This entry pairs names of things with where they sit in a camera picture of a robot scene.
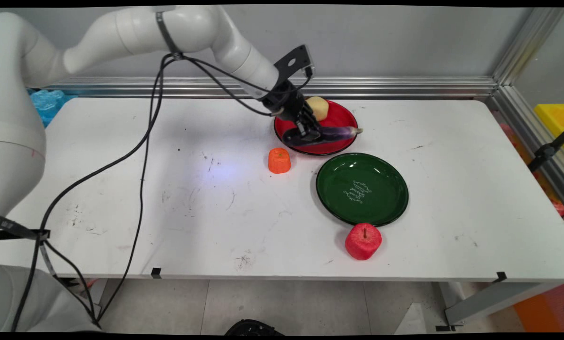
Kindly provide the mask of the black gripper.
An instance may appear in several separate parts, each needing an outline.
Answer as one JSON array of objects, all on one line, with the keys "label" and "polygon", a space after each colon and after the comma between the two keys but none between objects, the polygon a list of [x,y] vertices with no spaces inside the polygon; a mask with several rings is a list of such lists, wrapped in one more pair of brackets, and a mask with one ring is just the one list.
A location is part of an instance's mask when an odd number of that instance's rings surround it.
[{"label": "black gripper", "polygon": [[308,144],[314,141],[314,134],[320,134],[320,123],[313,109],[290,80],[279,79],[261,103],[267,109],[266,116],[296,120],[295,127],[289,129],[289,144]]}]

